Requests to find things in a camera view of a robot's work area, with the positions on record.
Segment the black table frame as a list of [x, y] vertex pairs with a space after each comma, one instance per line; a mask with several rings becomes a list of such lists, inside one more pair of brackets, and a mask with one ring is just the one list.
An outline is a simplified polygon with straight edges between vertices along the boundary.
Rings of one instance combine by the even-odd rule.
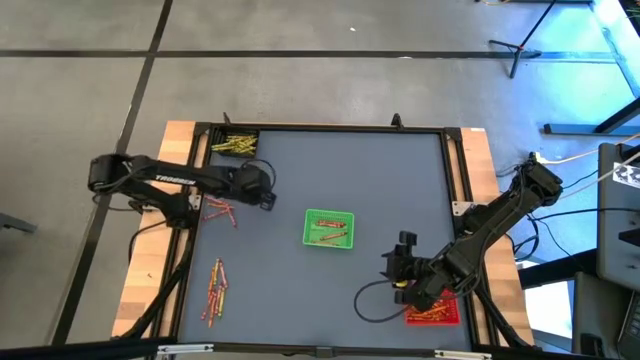
[[[178, 337], [183, 342], [467, 350], [472, 328], [409, 326], [381, 272], [401, 231], [435, 255], [453, 237], [450, 174], [438, 130], [265, 126], [259, 163], [276, 172], [271, 211], [237, 204], [199, 226]], [[351, 250], [303, 244], [307, 209], [355, 215]], [[201, 320], [216, 259], [222, 317]]]

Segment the silver bracket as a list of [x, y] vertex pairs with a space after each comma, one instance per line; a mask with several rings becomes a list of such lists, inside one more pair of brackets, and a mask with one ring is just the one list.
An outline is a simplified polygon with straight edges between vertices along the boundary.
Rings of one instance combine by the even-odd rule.
[[490, 353], [436, 349], [434, 357], [446, 360], [493, 360]]
[[180, 354], [194, 353], [212, 353], [215, 349], [213, 343], [195, 343], [195, 344], [166, 344], [157, 348], [158, 356], [170, 356]]

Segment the computer keyboard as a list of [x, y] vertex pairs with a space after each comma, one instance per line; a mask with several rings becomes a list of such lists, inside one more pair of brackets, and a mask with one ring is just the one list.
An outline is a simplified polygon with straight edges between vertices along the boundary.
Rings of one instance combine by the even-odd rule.
[[623, 360], [640, 360], [640, 292], [634, 292], [631, 297], [618, 336], [617, 350]]

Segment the grey cabinet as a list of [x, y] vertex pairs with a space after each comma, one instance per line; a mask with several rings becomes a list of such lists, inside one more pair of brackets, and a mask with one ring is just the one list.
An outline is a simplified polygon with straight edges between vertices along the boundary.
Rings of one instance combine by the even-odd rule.
[[[615, 162], [632, 156], [631, 145], [602, 143], [598, 148], [597, 274], [608, 281], [640, 291], [640, 189], [612, 179]], [[640, 157], [629, 165], [640, 167]]]

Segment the black rig crossbeam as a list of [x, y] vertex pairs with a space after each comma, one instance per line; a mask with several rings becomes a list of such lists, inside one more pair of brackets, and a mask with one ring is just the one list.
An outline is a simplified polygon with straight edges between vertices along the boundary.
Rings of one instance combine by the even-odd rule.
[[[425, 358], [434, 357], [436, 349], [420, 348], [366, 348], [366, 347], [334, 347], [334, 346], [294, 346], [269, 345], [229, 342], [195, 342], [213, 343], [212, 353], [242, 354], [279, 354], [282, 356], [307, 356], [314, 359], [336, 359], [338, 357], [393, 357], [393, 358]], [[172, 337], [144, 339], [115, 339], [107, 341], [47, 345], [0, 349], [0, 360], [131, 360], [136, 358], [156, 357], [157, 348], [166, 344], [179, 343]], [[615, 360], [600, 359], [586, 355], [544, 352], [535, 349], [517, 349], [491, 345], [475, 345], [470, 351], [490, 353], [493, 360]]]

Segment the grey floor object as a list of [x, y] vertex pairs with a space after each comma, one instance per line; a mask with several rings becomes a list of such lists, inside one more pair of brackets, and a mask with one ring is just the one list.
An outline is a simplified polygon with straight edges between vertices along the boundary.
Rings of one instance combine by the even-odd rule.
[[24, 233], [33, 234], [37, 226], [25, 220], [0, 212], [0, 229], [14, 229]]

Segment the green plastic basket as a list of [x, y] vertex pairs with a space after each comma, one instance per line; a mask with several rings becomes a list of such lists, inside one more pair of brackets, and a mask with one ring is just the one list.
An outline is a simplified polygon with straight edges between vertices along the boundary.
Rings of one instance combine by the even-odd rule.
[[[316, 225], [318, 220], [338, 221], [345, 222], [344, 228], [329, 228], [320, 227]], [[348, 235], [332, 240], [319, 241], [319, 238], [328, 234], [338, 232], [348, 232]], [[355, 215], [350, 212], [341, 212], [334, 210], [324, 209], [307, 209], [305, 212], [305, 221], [303, 229], [304, 245], [309, 246], [311, 242], [331, 242], [334, 246], [327, 246], [329, 248], [351, 250], [354, 246], [355, 235]]]

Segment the printed marker sheet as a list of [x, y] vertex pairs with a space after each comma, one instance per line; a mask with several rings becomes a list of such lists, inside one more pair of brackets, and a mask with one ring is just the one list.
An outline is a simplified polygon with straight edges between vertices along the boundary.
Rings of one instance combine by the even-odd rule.
[[615, 162], [612, 179], [622, 185], [640, 189], [640, 167]]

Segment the black plastic basket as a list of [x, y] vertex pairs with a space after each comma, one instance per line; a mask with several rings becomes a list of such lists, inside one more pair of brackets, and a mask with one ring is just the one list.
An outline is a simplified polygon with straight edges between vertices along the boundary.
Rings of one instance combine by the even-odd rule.
[[[255, 152], [257, 152], [259, 135], [260, 135], [260, 131], [259, 130], [254, 129], [254, 128], [241, 128], [241, 127], [235, 127], [235, 126], [220, 126], [220, 127], [216, 127], [213, 130], [212, 145], [225, 144], [226, 143], [226, 137], [229, 136], [229, 135], [256, 135], [256, 136], [258, 136], [257, 141], [254, 143], [256, 145], [256, 151]], [[212, 151], [214, 153], [217, 153], [217, 154], [222, 155], [222, 156], [227, 156], [227, 157], [239, 157], [239, 158], [254, 158], [255, 157], [255, 156], [251, 156], [251, 157], [235, 156], [233, 154], [233, 152], [231, 152], [231, 151], [214, 151], [214, 150], [212, 150]]]

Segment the red plastic basket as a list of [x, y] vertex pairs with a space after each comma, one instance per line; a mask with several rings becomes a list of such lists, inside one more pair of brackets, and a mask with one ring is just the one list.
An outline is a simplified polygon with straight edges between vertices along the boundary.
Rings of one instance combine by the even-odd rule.
[[434, 305], [437, 305], [437, 304], [448, 305], [448, 310], [449, 310], [448, 318], [444, 322], [430, 324], [429, 326], [453, 326], [453, 325], [460, 324], [461, 317], [458, 309], [457, 298], [453, 295], [451, 291], [449, 291], [448, 289], [445, 289], [442, 293], [442, 296], [434, 303]]

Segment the black tripod stand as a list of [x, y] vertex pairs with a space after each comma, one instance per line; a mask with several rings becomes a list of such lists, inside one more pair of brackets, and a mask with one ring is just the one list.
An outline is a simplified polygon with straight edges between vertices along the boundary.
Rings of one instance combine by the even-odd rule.
[[512, 52], [513, 61], [512, 61], [511, 69], [509, 70], [509, 74], [508, 74], [510, 79], [514, 79], [516, 76], [521, 57], [525, 52], [525, 47], [527, 43], [529, 42], [531, 37], [535, 34], [535, 32], [538, 30], [539, 26], [543, 23], [545, 18], [549, 15], [549, 13], [551, 12], [551, 10], [553, 9], [553, 7], [556, 5], [557, 2], [558, 0], [549, 0], [549, 5], [547, 6], [547, 8], [540, 15], [536, 23], [531, 27], [527, 35], [524, 37], [524, 39], [520, 43], [513, 44], [513, 43], [507, 43], [507, 42], [495, 40], [495, 39], [490, 39], [488, 41], [490, 45], [501, 46]]

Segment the grey desk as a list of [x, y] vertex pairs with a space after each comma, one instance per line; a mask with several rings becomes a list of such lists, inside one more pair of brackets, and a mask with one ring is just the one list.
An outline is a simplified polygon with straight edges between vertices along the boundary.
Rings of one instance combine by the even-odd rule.
[[574, 279], [571, 351], [600, 359], [623, 360], [617, 350], [634, 292], [579, 272]]

